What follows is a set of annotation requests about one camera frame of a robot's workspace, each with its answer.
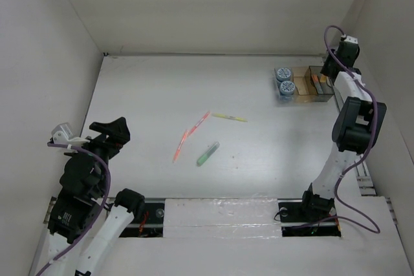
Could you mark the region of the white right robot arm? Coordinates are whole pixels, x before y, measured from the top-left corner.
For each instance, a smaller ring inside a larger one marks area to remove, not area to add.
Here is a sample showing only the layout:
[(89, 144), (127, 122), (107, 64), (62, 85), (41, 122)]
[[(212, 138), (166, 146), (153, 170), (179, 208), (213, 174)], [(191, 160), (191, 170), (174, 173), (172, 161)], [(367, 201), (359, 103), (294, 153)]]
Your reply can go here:
[(309, 222), (331, 219), (329, 212), (338, 198), (344, 176), (355, 167), (357, 158), (366, 156), (376, 144), (386, 114), (353, 67), (359, 56), (358, 40), (342, 35), (338, 49), (329, 50), (321, 73), (327, 76), (343, 100), (332, 129), (332, 150), (319, 176), (310, 184), (299, 204), (300, 215)]

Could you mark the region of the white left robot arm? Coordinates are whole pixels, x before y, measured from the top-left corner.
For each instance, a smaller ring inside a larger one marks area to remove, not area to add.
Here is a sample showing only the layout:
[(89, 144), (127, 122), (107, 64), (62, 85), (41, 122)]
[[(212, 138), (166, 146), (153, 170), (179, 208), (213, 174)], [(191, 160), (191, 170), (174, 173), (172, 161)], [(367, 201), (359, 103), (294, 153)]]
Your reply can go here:
[(144, 216), (145, 197), (136, 191), (125, 188), (108, 201), (109, 161), (131, 139), (126, 119), (89, 128), (98, 136), (81, 138), (61, 123), (47, 143), (69, 159), (47, 222), (48, 261), (38, 275), (96, 275), (123, 230)]

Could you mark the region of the grey marker orange cap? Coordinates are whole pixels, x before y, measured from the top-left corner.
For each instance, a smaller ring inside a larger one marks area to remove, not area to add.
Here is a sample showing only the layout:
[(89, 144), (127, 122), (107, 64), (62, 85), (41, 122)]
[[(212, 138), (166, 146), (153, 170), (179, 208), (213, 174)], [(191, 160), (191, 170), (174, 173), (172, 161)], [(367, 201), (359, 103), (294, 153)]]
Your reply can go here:
[(314, 84), (314, 87), (315, 87), (315, 89), (316, 89), (316, 92), (317, 92), (318, 94), (323, 94), (323, 89), (322, 89), (322, 87), (321, 87), (321, 85), (320, 85), (320, 81), (319, 81), (319, 79), (318, 79), (318, 76), (317, 76), (317, 75), (315, 75), (315, 74), (313, 74), (313, 75), (311, 76), (311, 78), (312, 78), (312, 82), (313, 82), (313, 84)]

